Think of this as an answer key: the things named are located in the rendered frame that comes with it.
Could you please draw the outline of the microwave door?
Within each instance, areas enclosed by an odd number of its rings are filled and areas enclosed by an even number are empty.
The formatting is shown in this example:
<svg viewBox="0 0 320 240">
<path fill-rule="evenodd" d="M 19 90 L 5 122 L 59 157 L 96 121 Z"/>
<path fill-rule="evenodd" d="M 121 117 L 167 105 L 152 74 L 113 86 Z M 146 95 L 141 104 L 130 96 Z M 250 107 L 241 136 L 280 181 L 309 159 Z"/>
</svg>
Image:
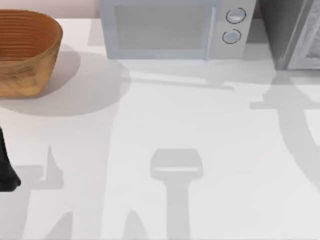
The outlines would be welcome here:
<svg viewBox="0 0 320 240">
<path fill-rule="evenodd" d="M 99 0 L 109 59 L 208 59 L 218 0 Z"/>
</svg>

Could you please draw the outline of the pale microwave oven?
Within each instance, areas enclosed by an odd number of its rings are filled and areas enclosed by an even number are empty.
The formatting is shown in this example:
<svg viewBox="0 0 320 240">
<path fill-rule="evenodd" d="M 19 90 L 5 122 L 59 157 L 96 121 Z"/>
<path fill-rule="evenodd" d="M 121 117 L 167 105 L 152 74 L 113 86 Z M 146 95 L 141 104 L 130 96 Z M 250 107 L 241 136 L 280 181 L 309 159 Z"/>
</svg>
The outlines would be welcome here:
<svg viewBox="0 0 320 240">
<path fill-rule="evenodd" d="M 257 0 L 218 0 L 218 7 L 209 48 L 209 58 L 203 60 L 240 59 L 243 57 L 247 43 L 252 18 Z M 229 10 L 242 8 L 246 11 L 246 18 L 238 24 L 230 24 L 226 20 Z M 241 32 L 241 39 L 235 44 L 226 44 L 222 40 L 224 32 L 237 29 Z"/>
</svg>

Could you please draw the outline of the round microwave knob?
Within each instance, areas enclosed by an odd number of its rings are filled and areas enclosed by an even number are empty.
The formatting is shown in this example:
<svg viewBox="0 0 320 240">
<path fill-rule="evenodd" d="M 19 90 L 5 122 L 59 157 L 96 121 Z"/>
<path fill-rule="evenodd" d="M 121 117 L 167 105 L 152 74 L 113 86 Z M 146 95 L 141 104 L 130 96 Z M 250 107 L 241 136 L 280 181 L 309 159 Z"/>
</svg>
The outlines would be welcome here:
<svg viewBox="0 0 320 240">
<path fill-rule="evenodd" d="M 245 20 L 247 16 L 246 11 L 243 8 L 235 8 L 231 9 L 226 14 L 226 20 L 230 24 L 239 24 Z"/>
<path fill-rule="evenodd" d="M 221 38 L 224 43 L 228 45 L 233 45 L 241 40 L 242 33 L 237 29 L 231 29 L 231 30 L 225 31 L 222 34 Z"/>
</svg>

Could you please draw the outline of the brown woven basket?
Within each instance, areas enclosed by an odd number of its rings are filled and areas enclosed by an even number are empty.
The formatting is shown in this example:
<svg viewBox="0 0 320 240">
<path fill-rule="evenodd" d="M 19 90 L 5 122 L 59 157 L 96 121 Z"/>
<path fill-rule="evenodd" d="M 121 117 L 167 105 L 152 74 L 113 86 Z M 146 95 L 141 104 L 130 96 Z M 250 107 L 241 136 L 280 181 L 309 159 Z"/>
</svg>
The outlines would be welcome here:
<svg viewBox="0 0 320 240">
<path fill-rule="evenodd" d="M 61 25 L 47 14 L 0 9 L 0 98 L 32 98 L 42 93 L 62 38 Z"/>
</svg>

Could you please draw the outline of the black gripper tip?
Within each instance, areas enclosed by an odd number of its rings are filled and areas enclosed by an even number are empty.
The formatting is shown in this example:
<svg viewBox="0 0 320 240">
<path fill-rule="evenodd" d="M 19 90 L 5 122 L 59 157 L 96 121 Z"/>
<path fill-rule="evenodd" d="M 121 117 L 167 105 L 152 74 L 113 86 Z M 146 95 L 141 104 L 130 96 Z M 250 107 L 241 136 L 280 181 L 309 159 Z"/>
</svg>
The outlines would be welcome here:
<svg viewBox="0 0 320 240">
<path fill-rule="evenodd" d="M 9 160 L 3 130 L 0 127 L 0 193 L 13 192 L 21 183 Z"/>
</svg>

